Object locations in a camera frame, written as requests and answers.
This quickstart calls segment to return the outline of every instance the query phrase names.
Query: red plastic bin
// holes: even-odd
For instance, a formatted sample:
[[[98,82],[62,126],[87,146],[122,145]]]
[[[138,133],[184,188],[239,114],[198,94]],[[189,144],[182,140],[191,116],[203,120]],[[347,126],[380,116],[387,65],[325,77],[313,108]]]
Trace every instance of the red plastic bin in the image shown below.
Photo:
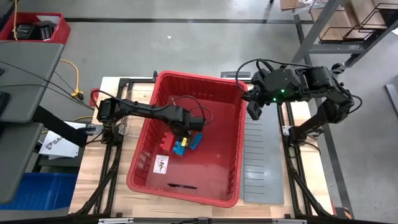
[[[178,198],[218,207],[232,207],[239,200],[243,159],[245,102],[234,80],[164,71],[159,74],[150,99],[163,106],[171,97],[191,95],[213,114],[203,128],[203,139],[195,150],[180,157],[166,154],[160,143],[169,128],[159,120],[145,119],[127,175],[127,186],[136,192]],[[189,98],[176,101],[189,110],[197,103]],[[194,116],[202,116],[193,110]],[[205,111],[206,120],[210,120]],[[156,155],[169,156],[166,174],[153,173]],[[188,189],[167,184],[197,187]]]
[[[70,27],[63,18],[62,13],[18,12],[17,24],[39,22],[40,19],[37,16],[58,16],[60,18],[57,26],[55,26],[54,33],[52,34],[51,39],[46,41],[44,40],[18,40],[18,41],[59,43],[64,45],[67,43],[70,33]],[[13,29],[14,29],[14,13],[11,14],[10,19],[7,21],[3,30],[0,31],[0,40],[13,40],[10,39],[10,34]]]

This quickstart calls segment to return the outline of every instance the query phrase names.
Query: gray ribbed tray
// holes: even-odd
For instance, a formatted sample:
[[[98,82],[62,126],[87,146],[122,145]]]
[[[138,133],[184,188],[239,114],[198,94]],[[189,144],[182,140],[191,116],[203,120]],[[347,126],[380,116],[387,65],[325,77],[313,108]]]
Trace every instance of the gray ribbed tray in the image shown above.
[[[276,104],[258,121],[246,113],[240,197],[245,202],[284,204],[282,158]]]

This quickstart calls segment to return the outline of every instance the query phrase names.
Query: red toy block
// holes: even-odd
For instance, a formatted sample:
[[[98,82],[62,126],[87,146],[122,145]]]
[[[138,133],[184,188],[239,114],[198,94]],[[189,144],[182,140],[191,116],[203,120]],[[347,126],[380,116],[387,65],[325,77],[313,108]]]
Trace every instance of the red toy block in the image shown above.
[[[166,132],[163,135],[162,142],[160,142],[160,149],[170,152],[175,142],[175,136],[171,132]]]

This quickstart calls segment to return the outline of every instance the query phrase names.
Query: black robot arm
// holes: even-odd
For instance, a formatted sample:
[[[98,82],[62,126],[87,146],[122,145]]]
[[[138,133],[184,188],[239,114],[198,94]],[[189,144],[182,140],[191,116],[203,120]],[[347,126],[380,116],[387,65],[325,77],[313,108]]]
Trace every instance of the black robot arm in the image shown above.
[[[188,136],[188,131],[202,131],[205,125],[203,117],[192,116],[191,112],[180,106],[158,107],[137,101],[108,98],[101,101],[97,114],[97,120],[104,126],[101,142],[105,144],[118,141],[120,134],[116,122],[129,115],[159,119],[169,126],[177,137]]]
[[[264,105],[326,98],[315,116],[302,125],[289,129],[291,144],[300,144],[307,133],[323,124],[341,122],[354,105],[349,90],[344,89],[326,67],[270,70],[261,69],[256,72],[251,80],[253,88],[242,96],[242,99],[249,102],[246,109],[253,120],[259,119]]]

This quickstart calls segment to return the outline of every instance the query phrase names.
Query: wooden table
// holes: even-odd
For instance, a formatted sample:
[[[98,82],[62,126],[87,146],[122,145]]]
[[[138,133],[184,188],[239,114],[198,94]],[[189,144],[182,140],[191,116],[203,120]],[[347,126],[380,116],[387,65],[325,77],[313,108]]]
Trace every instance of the wooden table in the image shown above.
[[[116,96],[119,78],[120,77],[104,77],[101,90]],[[131,96],[134,100],[141,103],[149,103],[153,89],[154,84],[134,84]],[[107,98],[107,96],[100,94],[98,101],[105,98]],[[292,103],[292,109],[296,125],[300,125],[309,119],[310,111],[306,102]],[[285,120],[288,124],[287,113],[285,114]],[[94,113],[93,124],[99,124],[95,117],[96,111]],[[133,117],[131,120],[132,131],[130,134],[138,135],[143,121],[142,118]],[[283,205],[247,203],[244,202],[243,199],[239,199],[238,203],[232,208],[220,208],[174,198],[142,194],[130,190],[126,185],[126,178],[136,148],[137,137],[127,137],[124,139],[118,181],[114,193],[112,215],[115,215],[117,212],[122,212],[124,217],[156,218],[283,218],[286,213],[293,215],[284,156],[280,158],[282,160],[284,183]],[[282,142],[280,148],[282,153],[284,153]],[[69,212],[75,212],[81,208],[97,187],[100,179],[104,152],[105,145],[99,142],[86,146]],[[333,213],[319,152],[312,147],[303,146],[301,147],[301,156],[308,188],[323,205],[323,208],[329,213]],[[298,198],[300,199],[300,207],[302,211],[304,211],[302,194],[297,184],[296,188]],[[107,193],[108,187],[103,194],[101,211],[105,207]]]

